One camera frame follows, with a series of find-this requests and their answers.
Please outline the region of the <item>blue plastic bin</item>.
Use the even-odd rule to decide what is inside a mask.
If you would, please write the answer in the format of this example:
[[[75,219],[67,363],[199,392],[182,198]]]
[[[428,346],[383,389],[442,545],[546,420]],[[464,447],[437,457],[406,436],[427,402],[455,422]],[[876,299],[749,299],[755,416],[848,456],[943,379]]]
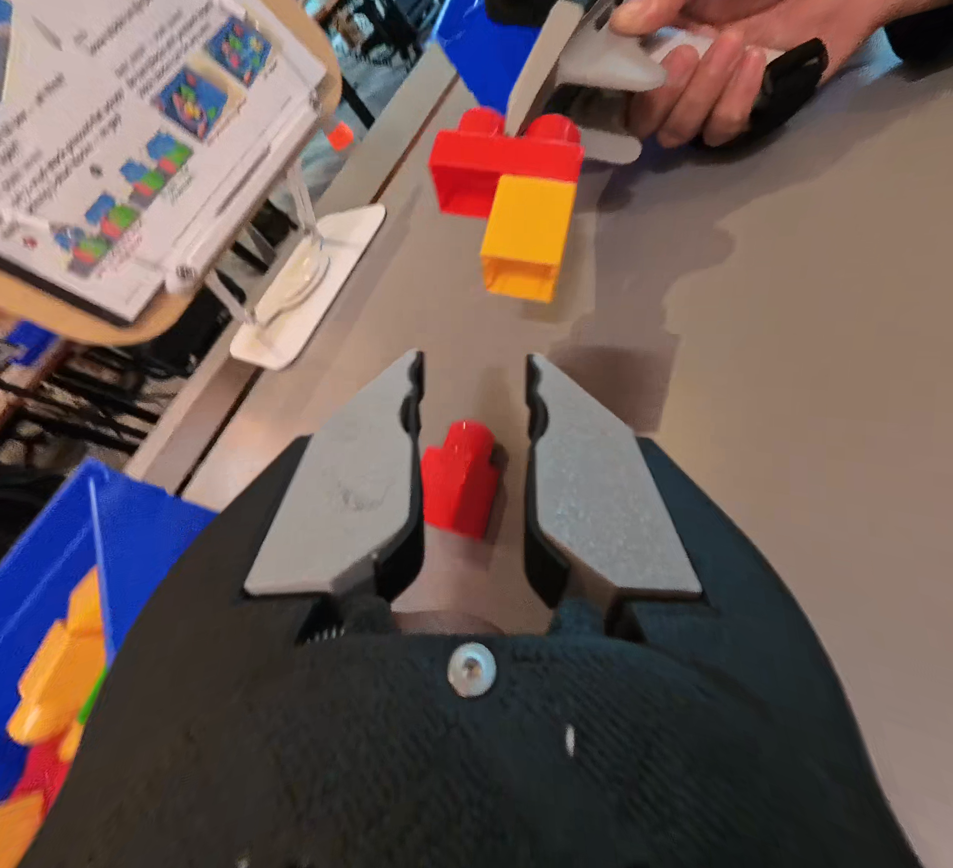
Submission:
[[[23,667],[18,655],[45,634],[41,622],[64,614],[69,590],[93,567],[106,678],[150,596],[214,518],[92,458],[66,476],[3,470],[1,500],[1,709],[12,680],[5,665]]]
[[[485,0],[449,0],[437,21],[435,40],[474,97],[506,112],[509,93],[539,32],[494,23]]]

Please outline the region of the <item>red two-stud block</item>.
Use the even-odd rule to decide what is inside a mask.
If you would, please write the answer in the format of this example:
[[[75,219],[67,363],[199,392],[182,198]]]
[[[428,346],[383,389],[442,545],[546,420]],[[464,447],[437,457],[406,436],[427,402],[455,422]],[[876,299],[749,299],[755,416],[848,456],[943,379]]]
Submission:
[[[428,167],[440,212],[487,218],[506,175],[578,181],[584,147],[568,117],[544,114],[516,135],[504,127],[501,113],[478,107],[465,112],[455,128],[436,134]]]

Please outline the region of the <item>red building block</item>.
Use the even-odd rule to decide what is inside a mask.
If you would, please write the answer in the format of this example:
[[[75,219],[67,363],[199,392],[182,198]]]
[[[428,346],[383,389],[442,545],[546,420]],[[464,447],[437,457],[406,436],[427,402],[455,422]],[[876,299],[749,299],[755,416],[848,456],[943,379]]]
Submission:
[[[63,738],[55,737],[30,747],[20,779],[14,785],[8,801],[40,795],[43,815],[49,814],[68,777],[72,761],[61,758]]]

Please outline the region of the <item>orange single-stud block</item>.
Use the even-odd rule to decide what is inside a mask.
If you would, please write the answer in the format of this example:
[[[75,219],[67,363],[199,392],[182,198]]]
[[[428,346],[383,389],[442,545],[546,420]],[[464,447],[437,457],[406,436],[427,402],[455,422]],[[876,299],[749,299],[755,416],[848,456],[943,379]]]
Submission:
[[[553,302],[577,191],[576,182],[515,174],[500,178],[479,253],[488,292]]]

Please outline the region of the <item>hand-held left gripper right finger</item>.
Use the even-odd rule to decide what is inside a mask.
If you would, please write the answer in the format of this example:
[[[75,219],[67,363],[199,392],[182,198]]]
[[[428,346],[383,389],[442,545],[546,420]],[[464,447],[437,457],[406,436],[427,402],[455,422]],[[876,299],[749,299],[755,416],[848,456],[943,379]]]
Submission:
[[[631,600],[695,601],[701,582],[637,434],[540,354],[526,358],[524,570],[555,611],[611,623]]]

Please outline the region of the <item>pile of orange blocks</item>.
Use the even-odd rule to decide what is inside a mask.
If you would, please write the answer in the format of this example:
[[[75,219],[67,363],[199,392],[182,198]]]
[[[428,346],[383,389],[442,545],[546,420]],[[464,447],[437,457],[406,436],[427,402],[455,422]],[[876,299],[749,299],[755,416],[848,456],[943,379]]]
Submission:
[[[62,737],[61,758],[70,759],[73,766],[92,703],[105,679],[106,639],[96,567],[69,590],[64,614],[41,622],[40,627],[45,634],[18,655],[23,667],[5,665],[12,678],[1,718],[3,765],[7,767],[1,804],[4,867],[19,865],[54,807],[43,815],[40,795],[6,799],[21,777],[30,747]]]

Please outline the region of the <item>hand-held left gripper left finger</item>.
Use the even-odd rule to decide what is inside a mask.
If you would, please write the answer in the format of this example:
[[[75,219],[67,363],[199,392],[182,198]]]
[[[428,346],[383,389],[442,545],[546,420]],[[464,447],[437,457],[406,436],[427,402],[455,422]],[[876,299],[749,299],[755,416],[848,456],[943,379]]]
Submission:
[[[424,391],[424,353],[409,350],[310,436],[245,579],[249,596],[393,602],[411,586],[424,559]]]

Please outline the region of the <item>red single-stud block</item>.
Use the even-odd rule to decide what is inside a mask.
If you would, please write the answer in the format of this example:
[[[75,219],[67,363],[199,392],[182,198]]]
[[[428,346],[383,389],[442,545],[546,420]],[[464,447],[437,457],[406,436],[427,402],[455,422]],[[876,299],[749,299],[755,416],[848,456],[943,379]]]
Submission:
[[[454,422],[420,461],[427,525],[476,541],[485,538],[499,481],[494,434],[483,423]]]

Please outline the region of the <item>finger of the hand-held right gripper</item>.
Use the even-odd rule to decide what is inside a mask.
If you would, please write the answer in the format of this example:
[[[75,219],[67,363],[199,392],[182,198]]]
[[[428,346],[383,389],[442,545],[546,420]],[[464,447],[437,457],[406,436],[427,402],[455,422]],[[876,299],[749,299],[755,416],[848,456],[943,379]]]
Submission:
[[[595,99],[570,101],[567,116],[582,134],[622,135],[622,63],[608,26],[614,0],[558,0],[550,11],[512,89],[506,133],[523,134],[560,88],[592,91]]]
[[[639,159],[641,141],[630,134],[619,134],[595,128],[579,129],[583,158],[607,165],[630,165]]]

